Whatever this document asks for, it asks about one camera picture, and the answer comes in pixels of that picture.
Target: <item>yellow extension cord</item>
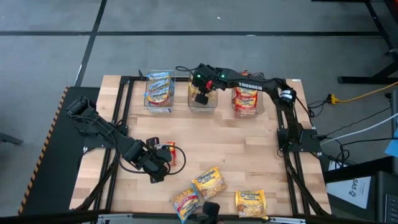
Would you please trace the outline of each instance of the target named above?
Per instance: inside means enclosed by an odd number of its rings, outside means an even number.
[[[358,100],[358,99],[360,99],[360,98],[362,98],[362,97],[369,96],[370,94],[377,93],[377,92],[379,92],[379,91],[388,89],[388,88],[390,88],[390,87],[392,87],[392,86],[394,86],[394,85],[396,85],[396,84],[398,84],[398,82],[395,82],[395,83],[393,83],[393,84],[391,84],[391,85],[388,85],[388,86],[386,86],[386,87],[380,88],[380,89],[378,89],[378,90],[374,90],[374,91],[371,91],[371,92],[369,92],[369,93],[365,93],[365,94],[363,94],[363,95],[361,95],[361,96],[354,97],[354,98],[349,99],[349,100],[339,100],[334,94],[332,94],[332,95],[331,95],[331,103],[332,103],[333,105],[335,105],[336,103],[348,103],[348,102],[352,102],[352,101]]]

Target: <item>orange striped edge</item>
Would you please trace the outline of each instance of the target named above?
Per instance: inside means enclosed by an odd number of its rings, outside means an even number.
[[[32,189],[32,186],[33,186],[34,180],[36,178],[37,172],[39,171],[40,165],[42,163],[42,159],[44,158],[44,154],[45,154],[45,152],[47,150],[47,145],[49,144],[49,141],[51,139],[52,131],[53,131],[54,127],[55,127],[55,123],[57,122],[57,118],[58,118],[58,115],[59,115],[59,113],[61,111],[61,108],[62,108],[62,105],[63,105],[63,101],[65,99],[65,96],[67,95],[68,89],[69,89],[69,87],[66,87],[65,90],[63,91],[63,94],[62,94],[62,97],[61,97],[61,100],[60,100],[60,104],[58,105],[57,111],[55,112],[55,116],[54,116],[54,119],[52,120],[49,132],[47,133],[47,136],[45,138],[42,151],[40,152],[39,160],[37,160],[35,169],[33,170],[33,174],[30,177],[29,183],[27,185],[27,188],[26,188],[26,191],[25,191],[25,194],[24,194],[24,198],[22,199],[21,205],[19,206],[18,215],[20,215],[22,213],[22,211],[24,210],[24,206],[26,204],[26,201],[27,201],[27,198],[29,196],[30,190]]]

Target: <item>wooden tabletop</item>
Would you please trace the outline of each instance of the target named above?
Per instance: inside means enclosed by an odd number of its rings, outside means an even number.
[[[97,111],[111,121],[121,76],[105,75],[99,92]],[[287,80],[306,105],[300,80]],[[218,106],[214,114],[193,114],[187,106],[187,82],[177,82],[174,110],[171,114],[151,114],[144,107],[145,82],[134,82],[127,125],[129,136],[145,141],[157,136],[161,142],[173,141],[187,155],[187,164],[181,173],[167,176],[164,182],[151,184],[145,174],[131,174],[118,170],[113,195],[113,212],[175,213],[171,197],[186,189],[192,179],[218,166],[228,188],[211,198],[220,204],[220,214],[237,215],[234,194],[237,190],[264,190],[268,215],[292,215],[284,160],[277,155],[277,115],[269,96],[263,93],[265,112],[255,118],[234,119],[231,115],[231,90],[218,92]],[[121,105],[124,106],[127,85]],[[310,127],[304,109],[297,104],[297,117],[305,128]],[[122,117],[123,106],[119,112]],[[87,153],[82,161],[70,208],[81,204],[98,182],[104,149]],[[300,153],[306,186],[323,209],[330,212],[326,187],[318,159],[309,153]],[[176,166],[182,164],[177,152]],[[300,191],[295,186],[303,212]],[[104,207],[103,194],[100,207]]]

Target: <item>yellow noodle package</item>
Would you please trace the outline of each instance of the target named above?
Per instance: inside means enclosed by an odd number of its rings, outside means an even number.
[[[205,200],[216,195],[227,188],[224,178],[218,172],[218,167],[205,172],[198,178],[192,180]]]
[[[198,193],[195,190],[194,186],[191,184],[188,189],[179,193],[171,200],[171,203],[174,206],[175,211],[177,212],[178,217],[181,222],[184,223],[187,218],[200,207]]]
[[[263,190],[252,192],[236,192],[235,203],[239,217],[258,217],[268,219],[266,215],[267,202]]]

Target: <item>white cable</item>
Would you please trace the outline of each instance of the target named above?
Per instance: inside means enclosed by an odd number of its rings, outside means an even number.
[[[386,121],[391,120],[392,118],[395,118],[396,116],[398,116],[398,113],[396,113],[396,114],[392,115],[391,117],[385,119],[384,121],[381,121],[380,123],[377,123],[377,124],[375,124],[375,125],[373,125],[373,126],[370,126],[370,127],[368,127],[368,128],[365,128],[365,129],[362,129],[362,130],[360,130],[360,131],[356,131],[356,132],[353,132],[353,133],[345,134],[345,135],[343,135],[343,136],[335,137],[335,138],[333,138],[333,139],[329,139],[329,140],[327,140],[327,141],[325,141],[325,142],[322,142],[321,145],[326,144],[326,143],[331,142],[331,141],[334,141],[334,140],[337,140],[337,139],[345,138],[345,137],[348,137],[348,136],[352,136],[352,135],[354,135],[354,134],[359,134],[359,133],[362,133],[362,132],[364,132],[364,131],[370,130],[370,129],[372,129],[372,128],[375,128],[375,127],[379,126],[379,125],[382,124],[382,123],[385,123]]]

